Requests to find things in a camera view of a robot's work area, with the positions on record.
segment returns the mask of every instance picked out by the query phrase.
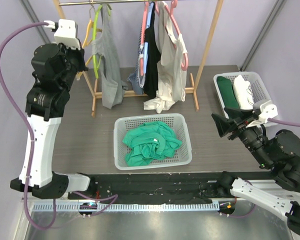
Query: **wooden clothes rack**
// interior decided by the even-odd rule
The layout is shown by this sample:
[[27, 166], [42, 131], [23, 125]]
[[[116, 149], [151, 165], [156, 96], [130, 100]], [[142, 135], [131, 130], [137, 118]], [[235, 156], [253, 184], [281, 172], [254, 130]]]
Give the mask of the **wooden clothes rack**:
[[[81, 2], [60, 2], [59, 0], [52, 0], [54, 3], [54, 6], [60, 16], [61, 19], [66, 19], [66, 15], [64, 13], [63, 7], [66, 6], [80, 6], [80, 5], [91, 5], [91, 4], [114, 4], [114, 3], [134, 3], [134, 2], [147, 2], [149, 0], [94, 0], [94, 1], [81, 1]], [[208, 57], [208, 53], [209, 53], [209, 49], [210, 49], [210, 45], [212, 42], [212, 38], [214, 36], [215, 33], [215, 29], [217, 26], [217, 22], [218, 22], [218, 18], [220, 15], [220, 11], [222, 8], [224, 0], [217, 0], [216, 6], [215, 6], [215, 10], [214, 10], [214, 14], [213, 14], [213, 18], [212, 18], [212, 22], [210, 25], [210, 30], [208, 33], [208, 37], [205, 43], [205, 48], [203, 51], [203, 56], [202, 56], [202, 60], [198, 69], [198, 72], [196, 74], [195, 80], [193, 77], [193, 74], [190, 73], [189, 74], [189, 78], [190, 78], [190, 83], [191, 83], [191, 87], [186, 87], [185, 88], [185, 93], [186, 94], [193, 94], [193, 99], [194, 99], [194, 107], [196, 111], [199, 111], [199, 103], [198, 103], [198, 97], [197, 97], [197, 89], [198, 89], [198, 85], [200, 82], [200, 78], [202, 75], [202, 71], [204, 69], [204, 66], [206, 64], [206, 60]], [[92, 83], [91, 80], [87, 74], [87, 72], [83, 72], [82, 73], [85, 81], [89, 87], [89, 90], [91, 92], [92, 95], [92, 112], [91, 112], [91, 116], [95, 117], [96, 116], [96, 105], [97, 105], [97, 99], [101, 99], [102, 98], [102, 92], [98, 92], [98, 79], [94, 80], [94, 87], [92, 87]], [[142, 97], [142, 96], [147, 96], [146, 94], [143, 95], [137, 95], [135, 94], [135, 92], [133, 90], [127, 90], [124, 93], [124, 97]]]

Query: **white plastic basket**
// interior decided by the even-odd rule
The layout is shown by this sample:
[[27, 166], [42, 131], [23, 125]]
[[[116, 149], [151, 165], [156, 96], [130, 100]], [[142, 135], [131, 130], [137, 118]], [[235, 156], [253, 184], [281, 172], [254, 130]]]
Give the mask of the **white plastic basket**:
[[[161, 121], [166, 123], [173, 131], [179, 140], [182, 141], [181, 147], [175, 151], [173, 157], [168, 157], [164, 160], [153, 160], [146, 166], [128, 166], [125, 156], [130, 152], [130, 148], [126, 146], [122, 140], [126, 133], [139, 127], [145, 122]], [[192, 160], [192, 148], [188, 132], [188, 126], [184, 116], [179, 113], [155, 114], [145, 116], [122, 117], [115, 121], [113, 131], [113, 151], [114, 164], [119, 170], [137, 170], [137, 169], [154, 169], [163, 167], [172, 167], [186, 165]]]
[[[241, 75], [244, 78], [244, 80], [250, 82], [252, 93], [253, 93], [253, 100], [255, 103], [259, 102], [260, 100], [264, 100], [264, 99], [271, 100], [270, 95], [266, 89], [266, 86], [264, 85], [264, 82], [262, 81], [259, 74], [257, 74], [256, 72], [239, 71], [239, 72], [228, 72], [228, 73], [217, 74], [213, 77], [213, 82], [214, 82], [214, 85], [216, 88], [216, 93], [218, 95], [219, 102], [222, 107], [223, 115], [226, 118], [228, 118], [229, 116], [225, 112], [225, 109], [224, 109], [225, 104], [224, 104], [224, 100], [222, 99], [221, 93], [219, 91], [219, 87], [217, 84], [217, 78], [219, 76], [222, 76], [222, 77], [225, 77], [225, 78], [231, 80], [231, 83], [234, 83], [235, 78], [238, 77], [239, 75]], [[274, 126], [274, 125], [277, 125], [277, 123], [267, 122], [266, 124], [264, 124], [265, 127]]]

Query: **green hanger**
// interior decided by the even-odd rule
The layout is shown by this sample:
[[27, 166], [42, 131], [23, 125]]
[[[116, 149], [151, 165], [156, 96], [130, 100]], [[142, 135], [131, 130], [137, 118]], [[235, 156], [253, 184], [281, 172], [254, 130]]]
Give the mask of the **green hanger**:
[[[109, 4], [107, 4], [107, 6], [108, 6], [108, 14], [109, 14], [109, 16], [111, 16], [112, 8]], [[95, 12], [94, 21], [93, 21], [92, 41], [96, 40], [96, 37], [97, 37], [97, 23], [98, 23], [99, 13], [100, 13], [102, 7], [103, 7], [102, 4], [99, 5], [98, 9]], [[94, 54], [92, 56], [92, 60], [93, 60], [94, 75], [95, 75], [95, 78], [98, 79], [99, 78], [98, 70], [99, 70], [99, 67], [100, 67], [101, 57], [99, 58], [99, 62], [97, 63], [97, 57]]]

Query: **green garment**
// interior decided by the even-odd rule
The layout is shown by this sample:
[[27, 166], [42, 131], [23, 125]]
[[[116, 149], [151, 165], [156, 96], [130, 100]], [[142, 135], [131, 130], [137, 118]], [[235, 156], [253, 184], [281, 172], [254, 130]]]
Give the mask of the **green garment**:
[[216, 79], [219, 91], [225, 107], [239, 109], [239, 104], [236, 100], [231, 80], [223, 76], [218, 76]]
[[131, 148], [131, 152], [125, 156], [130, 167], [145, 166], [153, 160], [172, 158], [175, 150], [182, 144], [175, 132], [162, 121], [145, 122], [129, 130], [122, 142]]

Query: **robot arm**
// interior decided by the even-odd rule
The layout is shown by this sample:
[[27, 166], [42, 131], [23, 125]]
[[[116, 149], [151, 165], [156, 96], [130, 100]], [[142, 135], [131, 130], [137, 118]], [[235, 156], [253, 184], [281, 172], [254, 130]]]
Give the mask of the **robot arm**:
[[[40, 199], [60, 198], [64, 193], [95, 193], [94, 179], [84, 174], [61, 174], [52, 171], [56, 134], [70, 99], [70, 89], [78, 72], [86, 71], [84, 50], [77, 39], [77, 26], [72, 20], [46, 21], [54, 33], [55, 43], [39, 46], [31, 64], [35, 82], [26, 96], [28, 122], [34, 132], [35, 147], [29, 178], [29, 192]], [[21, 174], [10, 187], [23, 192], [29, 162], [31, 138], [28, 134]]]
[[246, 199], [275, 214], [287, 222], [287, 226], [300, 235], [300, 139], [289, 130], [281, 130], [268, 139], [256, 125], [267, 122], [268, 114], [276, 115], [277, 108], [271, 102], [253, 110], [225, 108], [230, 119], [212, 114], [220, 137], [231, 134], [228, 139], [239, 138], [260, 164], [270, 170], [275, 182], [291, 191], [295, 201], [283, 199], [264, 192], [239, 177], [223, 172], [217, 182], [218, 192]]

